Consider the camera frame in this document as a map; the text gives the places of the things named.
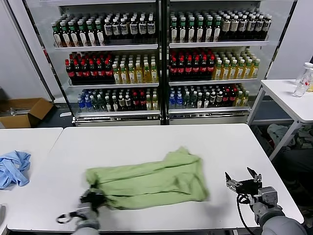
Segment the green cloth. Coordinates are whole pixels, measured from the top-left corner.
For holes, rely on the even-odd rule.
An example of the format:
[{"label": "green cloth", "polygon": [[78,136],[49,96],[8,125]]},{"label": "green cloth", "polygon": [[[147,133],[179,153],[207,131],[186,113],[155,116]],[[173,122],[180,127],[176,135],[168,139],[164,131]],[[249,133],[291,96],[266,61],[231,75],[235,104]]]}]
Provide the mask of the green cloth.
[{"label": "green cloth", "polygon": [[202,159],[181,147],[161,162],[87,169],[90,185],[106,195],[106,205],[126,210],[203,201],[208,197]]}]

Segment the white table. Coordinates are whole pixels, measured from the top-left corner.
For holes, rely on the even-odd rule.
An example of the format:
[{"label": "white table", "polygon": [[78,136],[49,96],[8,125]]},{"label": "white table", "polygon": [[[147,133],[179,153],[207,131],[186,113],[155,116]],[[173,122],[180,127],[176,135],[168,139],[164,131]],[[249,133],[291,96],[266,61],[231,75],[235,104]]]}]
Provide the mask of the white table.
[{"label": "white table", "polygon": [[[101,231],[178,231],[243,228],[236,193],[226,187],[225,171],[236,180],[251,178],[246,167],[263,174],[264,186],[278,191],[284,213],[303,222],[268,157],[246,124],[69,127],[66,128],[40,172],[17,201],[8,228],[14,231],[72,232],[75,219],[58,224],[59,215],[74,211],[88,189],[90,167],[132,165],[162,160],[169,151],[185,146],[203,158],[210,199],[142,210],[100,208]],[[249,206],[241,206],[245,222],[257,227]]]},{"label": "white table", "polygon": [[32,184],[34,172],[39,170],[62,130],[63,128],[0,129],[0,155],[13,150],[31,154],[30,168],[27,172],[29,183],[23,187],[12,185],[0,190],[0,204],[5,205],[4,221],[0,222],[0,235],[5,234],[7,221],[12,215],[15,203],[13,198],[27,203],[23,193]]},{"label": "white table", "polygon": [[247,124],[251,125],[265,93],[293,119],[293,124],[270,155],[271,161],[283,146],[289,144],[302,125],[313,123],[313,93],[306,92],[302,97],[293,96],[296,89],[294,82],[290,79],[261,80],[262,87],[247,119]]}]

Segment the blue cloth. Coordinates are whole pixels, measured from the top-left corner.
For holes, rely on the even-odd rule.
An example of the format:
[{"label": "blue cloth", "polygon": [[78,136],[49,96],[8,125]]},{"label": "blue cloth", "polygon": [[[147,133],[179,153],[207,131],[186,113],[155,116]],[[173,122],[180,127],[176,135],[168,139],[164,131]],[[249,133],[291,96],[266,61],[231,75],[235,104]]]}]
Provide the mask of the blue cloth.
[{"label": "blue cloth", "polygon": [[24,186],[29,180],[21,172],[28,170],[30,154],[12,151],[0,156],[0,189],[6,188],[10,183]]}]

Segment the white shelf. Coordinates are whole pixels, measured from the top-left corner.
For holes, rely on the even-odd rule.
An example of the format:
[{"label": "white shelf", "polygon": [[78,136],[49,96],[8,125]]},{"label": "white shelf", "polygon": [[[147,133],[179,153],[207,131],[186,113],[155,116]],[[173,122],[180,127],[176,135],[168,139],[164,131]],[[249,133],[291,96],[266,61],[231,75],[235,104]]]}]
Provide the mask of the white shelf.
[{"label": "white shelf", "polygon": [[204,113],[221,113],[221,112],[247,112],[250,111],[248,106],[244,107],[220,107],[220,108],[206,108],[206,109],[170,109],[170,115],[183,114],[204,114]]},{"label": "white shelf", "polygon": [[41,6],[70,6],[90,4],[112,4],[112,3],[143,3],[156,2],[156,0],[41,0]]},{"label": "white shelf", "polygon": [[210,85],[210,84],[231,84],[242,82],[255,82],[257,78],[250,79],[232,79],[232,80],[209,80],[209,81],[183,81],[183,82],[169,82],[170,86],[190,86],[190,85]]},{"label": "white shelf", "polygon": [[57,51],[101,51],[101,50],[152,50],[157,49],[158,44],[139,44],[139,45],[108,45],[96,47],[56,47]]},{"label": "white shelf", "polygon": [[74,89],[101,89],[101,88],[133,88],[133,87],[158,87],[158,83],[132,83],[132,84],[103,84],[103,85],[69,85],[68,88]]},{"label": "white shelf", "polygon": [[207,43],[170,43],[170,48],[190,47],[245,47],[245,46],[266,46],[277,42],[270,41],[243,41],[243,42],[207,42]]}]

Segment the table leg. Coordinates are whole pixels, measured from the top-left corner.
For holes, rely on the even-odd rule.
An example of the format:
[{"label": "table leg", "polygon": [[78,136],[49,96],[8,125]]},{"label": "table leg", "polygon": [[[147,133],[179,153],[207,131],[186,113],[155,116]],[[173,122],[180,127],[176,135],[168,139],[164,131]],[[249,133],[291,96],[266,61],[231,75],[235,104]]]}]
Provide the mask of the table leg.
[{"label": "table leg", "polygon": [[270,155],[269,159],[273,161],[273,159],[276,157],[276,154],[279,152],[279,150],[283,146],[287,146],[292,139],[292,137],[297,133],[297,131],[301,128],[303,123],[301,123],[298,120],[295,120],[293,124],[290,126],[289,130],[285,133],[282,140],[278,143],[272,154]]},{"label": "table leg", "polygon": [[259,109],[259,106],[260,106],[260,104],[261,104],[261,102],[262,102],[262,100],[263,100],[264,95],[265,95],[265,91],[264,91],[263,87],[261,87],[261,89],[260,89],[260,91],[259,91],[259,93],[258,93],[258,96],[256,97],[255,102],[254,102],[254,104],[253,104],[252,110],[251,110],[251,112],[250,112],[250,114],[249,114],[249,116],[248,116],[248,119],[247,119],[247,121],[246,121],[246,123],[247,123],[249,126],[250,126],[250,125],[252,124],[252,122],[253,122],[253,119],[254,119],[254,117],[255,117],[255,115],[256,115],[256,112],[257,112],[258,109]]}]

